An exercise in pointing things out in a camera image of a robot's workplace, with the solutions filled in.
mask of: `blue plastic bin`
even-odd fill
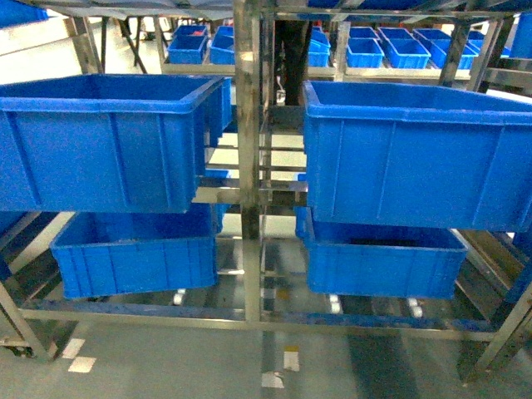
[[[0,210],[185,212],[204,173],[205,115],[222,124],[209,99],[223,83],[89,75],[0,86]]]
[[[216,34],[210,45],[210,61],[213,64],[234,65],[234,37]]]
[[[207,41],[207,36],[175,36],[168,47],[170,64],[202,64]]]
[[[431,54],[417,40],[388,40],[382,44],[390,64],[394,68],[424,69]]]
[[[331,45],[323,32],[313,31],[308,47],[308,65],[310,67],[328,67]]]
[[[482,45],[484,44],[484,35],[482,32],[478,31],[471,31],[469,32],[469,36],[467,37],[467,45],[480,54],[480,49],[482,48]],[[500,55],[502,58],[509,57],[511,53],[511,50],[508,47],[505,47],[502,51],[502,54]]]
[[[309,0],[309,7],[333,8],[336,7],[339,0]],[[359,6],[365,10],[407,10],[416,7],[426,0],[365,0]]]
[[[376,39],[381,38],[375,33],[371,27],[352,27],[349,30],[349,37],[351,39]]]
[[[514,245],[532,258],[532,229],[524,233],[516,233]]]
[[[419,40],[423,46],[432,42],[433,40],[450,40],[451,36],[441,31],[440,29],[433,28],[418,28],[413,29],[412,33],[414,38]]]
[[[467,247],[446,229],[322,223],[307,214],[315,293],[452,298]]]
[[[404,27],[379,27],[377,29],[381,39],[412,40],[414,37]]]
[[[440,86],[304,84],[318,221],[525,231],[532,106]]]
[[[52,242],[65,298],[216,283],[211,205],[185,214],[79,214]]]
[[[181,25],[174,31],[174,36],[208,36],[206,25]]]
[[[349,39],[347,65],[351,68],[378,68],[384,52],[375,39]]]
[[[22,216],[24,216],[24,212],[0,212],[0,237]]]
[[[217,35],[222,35],[222,36],[232,36],[234,37],[234,27],[228,27],[228,26],[221,26],[221,27],[218,27],[218,30],[216,31],[216,34]]]
[[[12,0],[0,0],[0,29],[47,19],[46,10]]]
[[[431,54],[431,60],[438,68],[443,68],[446,63],[447,52],[451,45],[450,40],[433,40],[429,47],[426,47]],[[464,47],[462,57],[458,63],[458,69],[471,69],[475,57],[478,57],[479,53],[471,49],[469,46]]]

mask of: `floor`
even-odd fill
[[[140,54],[150,73],[160,72],[153,42],[143,42]],[[108,72],[138,72],[132,62],[126,42],[112,30]],[[18,53],[0,58],[0,72],[0,82],[6,83],[76,74],[79,67],[71,46],[63,42],[34,50],[29,55]],[[301,145],[300,137],[274,139],[275,145]],[[235,140],[235,135],[227,135],[224,144],[235,144]],[[234,151],[217,150],[213,162],[235,164],[235,156]],[[279,153],[273,158],[275,165],[304,165],[304,162],[304,155],[299,153]],[[274,178],[291,180],[293,177],[279,173]],[[228,215],[224,223],[224,234],[239,234],[237,215]],[[300,244],[293,239],[293,229],[293,218],[272,217],[267,223],[268,236],[285,237],[293,243],[285,249],[273,247],[273,258],[301,268]],[[231,255],[234,249],[227,250]],[[37,256],[39,251],[42,248],[34,248],[27,256]],[[229,301],[226,306],[242,307],[239,277],[223,277],[220,287],[215,300],[223,297],[224,303]],[[309,303],[325,306],[319,302],[318,295],[312,297],[304,280],[291,282],[291,287],[292,297],[276,306],[291,310]],[[187,300],[194,302],[194,295]],[[0,333],[7,330],[0,317]],[[43,364],[0,350],[0,397],[510,399],[529,398],[532,392],[532,348],[522,350],[504,371],[489,380],[463,386],[456,372],[459,342],[401,336],[333,337],[94,323],[78,324],[72,337],[86,340],[78,356],[96,359],[90,372],[69,372],[72,360],[65,358]],[[286,346],[298,353],[298,372],[283,369]],[[278,378],[264,379],[264,373],[271,372],[277,372]],[[263,387],[272,382],[279,386],[279,379],[283,388]]]

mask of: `stainless steel rack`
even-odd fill
[[[58,10],[59,5],[46,1],[33,1]],[[48,286],[57,284],[55,268],[29,264],[27,274],[41,270],[41,277],[26,287],[21,284],[20,273],[0,284],[0,304],[13,325],[16,336],[0,341],[3,346],[30,347],[32,353],[41,359],[50,359],[57,353],[60,340],[45,337],[48,330],[30,321],[57,320],[62,322],[96,321],[105,323],[156,324],[175,327],[219,328],[263,330],[286,333],[331,333],[353,335],[397,335],[431,339],[463,341],[463,355],[458,365],[464,381],[473,381],[487,376],[491,371],[503,367],[522,347],[532,330],[532,284],[525,290],[515,305],[509,306],[504,297],[512,286],[516,275],[529,260],[520,254],[500,234],[465,231],[461,234],[472,244],[467,261],[462,267],[457,281],[454,301],[425,301],[424,318],[414,318],[404,311],[404,301],[386,299],[393,311],[372,314],[343,314],[331,311],[330,298],[311,294],[301,288],[301,278],[305,272],[305,253],[301,243],[290,239],[276,240],[266,235],[271,215],[290,214],[294,205],[306,204],[307,187],[302,182],[272,180],[272,171],[279,170],[272,165],[272,140],[274,135],[298,135],[302,123],[303,110],[300,107],[276,107],[273,105],[273,22],[276,19],[309,19],[320,15],[339,22],[336,70],[323,68],[326,76],[334,80],[357,80],[378,78],[375,72],[350,71],[345,69],[345,44],[351,20],[360,22],[450,22],[456,28],[452,35],[451,47],[446,64],[441,71],[418,72],[437,77],[439,84],[452,86],[457,76],[457,65],[466,44],[470,25],[479,21],[490,21],[490,32],[485,39],[480,57],[475,62],[469,90],[478,91],[487,83],[509,83],[510,80],[497,76],[500,66],[506,73],[516,76],[515,61],[499,61],[502,47],[514,13],[491,11],[501,4],[500,0],[484,2],[462,2],[431,0],[420,7],[406,11],[358,10],[360,1],[346,0],[334,9],[309,7],[276,7],[261,4],[254,0],[234,0],[232,7],[217,7],[216,11],[233,11],[235,25],[234,72],[210,69],[212,66],[199,66],[185,70],[184,66],[167,66],[164,49],[160,46],[160,60],[163,72],[167,73],[234,73],[238,104],[238,179],[203,179],[195,201],[210,203],[230,203],[239,206],[242,224],[241,235],[219,237],[219,249],[229,246],[229,266],[220,266],[223,276],[220,285],[230,287],[243,284],[244,302],[233,308],[220,306],[215,301],[191,299],[190,306],[169,306],[167,304],[120,303],[109,298],[99,301],[51,301],[47,300]],[[209,10],[201,7],[185,7],[176,3],[172,8],[135,9],[123,7],[71,5],[72,15],[131,15],[163,16],[179,15],[180,10],[187,15],[192,12],[204,13]],[[86,21],[75,18],[75,24]],[[93,48],[93,39],[88,34],[83,38],[85,48]],[[80,57],[85,66],[84,72],[99,71],[99,61],[94,57]],[[530,84],[528,62],[523,72]],[[284,167],[281,170],[299,171],[299,168]],[[47,229],[64,223],[68,215],[59,214]],[[16,236],[17,232],[29,229],[32,220],[25,218],[0,241],[3,246]],[[288,251],[291,260],[272,260],[272,250]],[[304,303],[288,303],[290,289],[299,287],[305,298]]]

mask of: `rack leg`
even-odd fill
[[[489,344],[463,342],[458,372],[473,382],[504,367],[532,337],[532,283],[525,290]]]
[[[103,73],[100,56],[98,55],[91,23],[88,18],[72,17],[66,25],[69,36],[72,37],[81,73]]]
[[[163,44],[163,30],[160,28],[160,20],[158,17],[154,17],[154,24],[155,24],[155,40],[157,41],[157,52],[159,53],[159,64],[160,69],[163,69],[163,65],[165,64],[165,46]]]
[[[124,29],[124,30],[126,29],[126,25],[125,25],[124,21],[119,21],[118,23],[120,23],[120,25],[122,26],[122,29]],[[135,43],[131,40],[131,37],[129,37],[127,35],[126,35],[126,40],[127,40],[127,44],[129,44],[129,46],[130,46],[131,51],[133,52],[133,56],[135,57],[135,61],[138,62],[138,64],[139,64],[140,70],[142,71],[142,73],[148,73],[148,71],[144,67],[144,62],[142,62],[142,60],[140,59],[139,52],[135,48]]]
[[[480,50],[480,55],[475,60],[471,69],[471,79],[467,85],[467,90],[486,93],[489,83],[484,82],[486,69],[497,67],[500,60],[510,30],[514,25],[514,17],[507,17],[490,23],[488,33],[484,38],[484,45]]]
[[[3,313],[7,316],[17,334],[27,342],[33,354],[44,361],[53,359],[57,350],[55,343],[51,342],[43,330],[34,331],[32,329],[27,320],[21,315],[18,306],[13,301],[3,282],[0,282],[0,308],[3,309]],[[47,344],[45,342],[50,343],[50,350],[46,348],[45,345]]]
[[[260,20],[259,2],[234,0],[240,211],[246,320],[260,320]]]
[[[106,73],[106,55],[107,55],[107,23],[109,17],[101,18],[101,70]]]
[[[455,25],[455,30],[452,32],[451,45],[447,53],[446,63],[441,69],[440,86],[452,87],[455,80],[456,71],[458,71],[458,64],[462,58],[464,47],[466,47],[467,37],[469,35],[470,24],[465,22],[458,22]]]
[[[334,81],[343,81],[343,77],[346,73],[346,47],[349,40],[349,30],[351,29],[350,22],[340,22],[338,24],[338,35],[336,45],[336,74],[334,75]]]

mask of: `person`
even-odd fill
[[[284,82],[286,106],[299,106],[312,35],[309,21],[275,22],[275,76]],[[284,51],[284,68],[281,57]]]

